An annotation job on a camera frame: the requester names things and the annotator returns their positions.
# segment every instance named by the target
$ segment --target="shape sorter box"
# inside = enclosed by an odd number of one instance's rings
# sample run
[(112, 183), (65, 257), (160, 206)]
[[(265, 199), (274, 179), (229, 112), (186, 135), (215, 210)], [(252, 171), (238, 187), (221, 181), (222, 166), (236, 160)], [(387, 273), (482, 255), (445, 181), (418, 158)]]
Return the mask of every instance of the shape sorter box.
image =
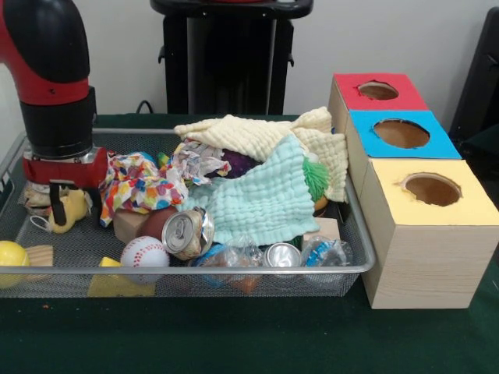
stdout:
[(499, 241), (499, 213), (465, 161), (370, 160), (360, 205), (377, 263), (373, 309), (467, 308)]
[(405, 74), (334, 74), (329, 112), (336, 132), (345, 132), (349, 111), (427, 111)]
[(345, 135), (357, 196), (369, 158), (461, 159), (430, 111), (350, 111)]

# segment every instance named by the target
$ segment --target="green spiky ball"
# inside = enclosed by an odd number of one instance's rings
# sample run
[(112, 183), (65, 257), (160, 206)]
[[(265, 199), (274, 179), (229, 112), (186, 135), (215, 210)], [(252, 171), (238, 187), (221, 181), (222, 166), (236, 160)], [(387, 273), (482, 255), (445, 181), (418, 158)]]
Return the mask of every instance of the green spiky ball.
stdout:
[(319, 163), (310, 162), (308, 157), (303, 160), (303, 173), (305, 183), (309, 186), (309, 193), (316, 203), (322, 196), (329, 184), (329, 172), (327, 168)]

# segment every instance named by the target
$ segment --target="blue box lid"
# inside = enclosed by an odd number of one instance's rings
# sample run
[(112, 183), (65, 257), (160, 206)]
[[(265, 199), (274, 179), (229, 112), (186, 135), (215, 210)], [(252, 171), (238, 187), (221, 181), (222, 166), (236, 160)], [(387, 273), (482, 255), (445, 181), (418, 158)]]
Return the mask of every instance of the blue box lid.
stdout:
[(431, 111), (350, 111), (350, 115), (369, 157), (461, 159)]

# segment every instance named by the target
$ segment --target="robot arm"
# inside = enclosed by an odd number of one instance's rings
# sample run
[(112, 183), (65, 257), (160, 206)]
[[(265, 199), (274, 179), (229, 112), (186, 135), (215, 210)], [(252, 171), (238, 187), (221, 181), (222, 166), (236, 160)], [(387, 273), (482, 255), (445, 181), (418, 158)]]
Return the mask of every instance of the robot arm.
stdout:
[(2, 62), (16, 83), (30, 141), (25, 175), (51, 186), (55, 222), (65, 224), (60, 185), (86, 189), (100, 206), (97, 189), (108, 159), (92, 141), (95, 91), (88, 85), (87, 36), (73, 1), (0, 0)]
[(33, 152), (59, 159), (92, 147), (87, 37), (71, 0), (0, 0), (0, 62), (16, 82)]

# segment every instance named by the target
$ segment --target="wire basket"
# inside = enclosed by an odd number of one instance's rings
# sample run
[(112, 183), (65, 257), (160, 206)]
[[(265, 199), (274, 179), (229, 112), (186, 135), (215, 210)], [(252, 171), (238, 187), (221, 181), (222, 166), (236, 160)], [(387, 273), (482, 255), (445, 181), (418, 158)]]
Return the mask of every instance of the wire basket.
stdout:
[[(172, 130), (95, 129), (94, 142), (108, 150), (130, 153), (141, 150), (151, 155), (171, 154), (179, 144)], [(0, 165), (0, 240), (10, 240), (27, 248), (34, 245), (54, 247), (54, 266), (0, 268), (3, 280), (23, 275), (17, 285), (0, 289), (0, 298), (85, 298), (92, 282), (105, 290), (100, 296), (124, 296), (117, 280), (127, 282), (137, 275), (162, 274), (155, 286), (138, 290), (133, 296), (156, 297), (275, 297), (343, 296), (360, 273), (374, 264), (374, 251), (350, 179), (347, 180), (349, 204), (330, 203), (327, 216), (338, 220), (342, 240), (354, 252), (351, 266), (316, 268), (217, 268), (187, 267), (180, 262), (168, 268), (99, 267), (103, 257), (119, 259), (124, 244), (112, 228), (100, 228), (90, 218), (76, 222), (64, 235), (49, 234), (34, 227), (22, 203), (26, 179), (22, 152), (25, 135), (13, 144)]]

